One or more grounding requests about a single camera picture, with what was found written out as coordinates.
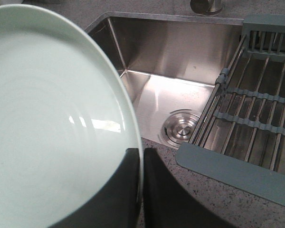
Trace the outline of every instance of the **gray speckled countertop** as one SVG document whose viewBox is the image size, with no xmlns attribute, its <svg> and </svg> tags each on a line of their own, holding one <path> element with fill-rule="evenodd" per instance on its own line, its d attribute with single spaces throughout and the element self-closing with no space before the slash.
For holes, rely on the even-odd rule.
<svg viewBox="0 0 285 228">
<path fill-rule="evenodd" d="M 223 10 L 213 17 L 242 19 L 252 13 L 285 14 L 285 0 L 222 1 Z M 24 1 L 25 4 L 53 10 L 83 29 L 108 11 L 197 16 L 190 8 L 190 0 L 60 0 L 60 4 L 41 2 L 51 0 Z"/>
<path fill-rule="evenodd" d="M 86 29 L 108 11 L 149 14 L 197 16 L 190 0 L 61 0 L 45 4 L 25 0 L 26 4 L 42 6 L 58 12 Z M 285 0 L 223 0 L 223 11 L 214 17 L 242 19 L 252 13 L 285 14 Z M 176 151 L 143 139 L 144 147 L 157 148 L 161 158 L 178 182 L 198 201 L 222 218 L 241 228 L 285 228 L 285 207 L 235 189 L 176 164 Z"/>
</svg>

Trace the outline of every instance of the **faucet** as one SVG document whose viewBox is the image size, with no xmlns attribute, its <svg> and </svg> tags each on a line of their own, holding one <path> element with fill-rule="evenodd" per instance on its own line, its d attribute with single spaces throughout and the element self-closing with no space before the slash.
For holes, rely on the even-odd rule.
<svg viewBox="0 0 285 228">
<path fill-rule="evenodd" d="M 222 0 L 191 0 L 190 6 L 197 14 L 213 15 L 221 12 Z"/>
</svg>

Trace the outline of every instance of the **sink basin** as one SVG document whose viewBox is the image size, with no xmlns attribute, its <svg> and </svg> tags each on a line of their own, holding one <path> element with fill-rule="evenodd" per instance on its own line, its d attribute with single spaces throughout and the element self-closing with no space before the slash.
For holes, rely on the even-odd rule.
<svg viewBox="0 0 285 228">
<path fill-rule="evenodd" d="M 110 13 L 86 31 L 120 74 L 142 137 L 177 148 L 235 53 L 241 22 Z"/>
</svg>

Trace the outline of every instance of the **plate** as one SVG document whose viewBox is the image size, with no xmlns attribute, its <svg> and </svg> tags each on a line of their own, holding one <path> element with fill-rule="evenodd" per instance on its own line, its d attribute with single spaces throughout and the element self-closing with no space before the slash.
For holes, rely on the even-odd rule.
<svg viewBox="0 0 285 228">
<path fill-rule="evenodd" d="M 141 139 L 98 45 L 49 10 L 0 6 L 0 228 L 43 228 L 91 199 Z"/>
</svg>

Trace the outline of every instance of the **drain cover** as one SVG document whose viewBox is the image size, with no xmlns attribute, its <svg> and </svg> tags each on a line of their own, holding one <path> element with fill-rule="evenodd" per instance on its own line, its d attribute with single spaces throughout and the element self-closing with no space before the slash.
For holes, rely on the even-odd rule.
<svg viewBox="0 0 285 228">
<path fill-rule="evenodd" d="M 190 113 L 177 113 L 170 116 L 163 124 L 161 134 L 163 139 L 174 147 L 182 142 L 188 142 L 199 118 Z"/>
</svg>

